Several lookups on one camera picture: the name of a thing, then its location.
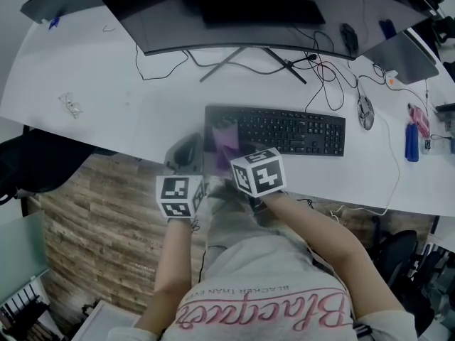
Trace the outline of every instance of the wooden floor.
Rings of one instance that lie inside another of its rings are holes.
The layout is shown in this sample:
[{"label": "wooden floor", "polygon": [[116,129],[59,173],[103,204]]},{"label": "wooden floor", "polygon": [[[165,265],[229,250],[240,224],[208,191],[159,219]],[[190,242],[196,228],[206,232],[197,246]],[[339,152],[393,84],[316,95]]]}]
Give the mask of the wooden floor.
[{"label": "wooden floor", "polygon": [[[61,188],[28,201],[30,212],[45,212],[45,242],[50,271],[43,277],[51,314],[65,334],[82,319],[81,307],[104,299],[141,313],[153,292],[166,227],[155,201],[159,164],[131,156],[91,156]],[[329,214],[340,205],[313,198]],[[205,226],[193,234],[193,281],[205,247]],[[390,211],[382,228],[392,233],[415,229],[424,241],[432,217]],[[340,223],[369,247],[371,215],[344,210]]]}]

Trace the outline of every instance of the pink item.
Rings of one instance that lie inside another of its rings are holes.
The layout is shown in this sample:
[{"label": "pink item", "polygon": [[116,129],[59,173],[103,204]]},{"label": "pink item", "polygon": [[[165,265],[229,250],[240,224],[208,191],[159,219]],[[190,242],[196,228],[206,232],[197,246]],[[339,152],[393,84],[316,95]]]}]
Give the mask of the pink item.
[{"label": "pink item", "polygon": [[412,122],[417,125],[420,135],[424,138],[429,138],[429,121],[425,113],[420,107],[408,104],[409,114]]},{"label": "pink item", "polygon": [[228,171],[230,169],[230,159],[239,152],[239,134],[237,122],[225,128],[212,128],[213,139],[216,146],[216,166],[221,171]]}]

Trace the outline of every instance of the keyboard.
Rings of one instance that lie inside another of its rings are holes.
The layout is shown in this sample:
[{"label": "keyboard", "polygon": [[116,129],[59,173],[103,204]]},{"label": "keyboard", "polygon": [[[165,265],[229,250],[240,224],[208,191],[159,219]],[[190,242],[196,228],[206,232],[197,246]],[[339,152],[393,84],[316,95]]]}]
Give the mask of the keyboard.
[{"label": "keyboard", "polygon": [[256,107],[207,106],[205,151],[214,152],[212,127],[237,122],[240,142],[263,144],[282,154],[343,156],[346,119]]}]

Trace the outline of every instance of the monitor stand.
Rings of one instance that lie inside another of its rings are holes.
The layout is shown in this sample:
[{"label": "monitor stand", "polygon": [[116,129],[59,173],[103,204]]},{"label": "monitor stand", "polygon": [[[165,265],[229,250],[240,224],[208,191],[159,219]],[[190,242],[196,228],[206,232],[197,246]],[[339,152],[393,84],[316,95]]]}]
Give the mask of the monitor stand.
[{"label": "monitor stand", "polygon": [[[230,60],[232,60],[236,55],[240,54],[241,52],[243,52],[245,49],[247,49],[246,47],[241,47],[241,48],[238,48],[234,53],[232,53],[231,55],[227,56],[224,60],[222,60],[220,63],[218,63],[209,73],[207,73],[207,75],[205,75],[204,77],[202,77],[199,82],[204,82],[205,80],[207,80],[211,75],[213,75],[213,73],[215,73],[216,71],[218,71],[222,66],[224,66],[226,63],[228,63]],[[275,54],[274,52],[272,52],[272,50],[270,50],[269,48],[261,48],[265,53],[267,53],[268,55],[270,55],[272,58],[274,58],[278,63],[280,63],[284,68],[286,68],[290,73],[292,73],[300,82],[302,82],[303,84],[306,85],[306,80],[304,80],[302,78],[301,75],[299,75],[293,68],[292,66],[286,62],[285,60],[283,60],[282,58],[280,58],[277,54]]]}]

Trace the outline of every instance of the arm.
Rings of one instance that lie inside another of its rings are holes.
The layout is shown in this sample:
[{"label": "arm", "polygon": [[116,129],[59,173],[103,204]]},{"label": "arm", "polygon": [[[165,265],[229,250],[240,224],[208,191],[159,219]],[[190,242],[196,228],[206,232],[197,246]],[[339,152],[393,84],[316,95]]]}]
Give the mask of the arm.
[{"label": "arm", "polygon": [[281,193],[262,199],[281,221],[332,265],[348,287],[357,318],[381,310],[403,310],[352,232]]},{"label": "arm", "polygon": [[160,335],[176,318],[178,304],[191,289],[191,224],[169,221],[155,277],[154,295],[136,328]]}]

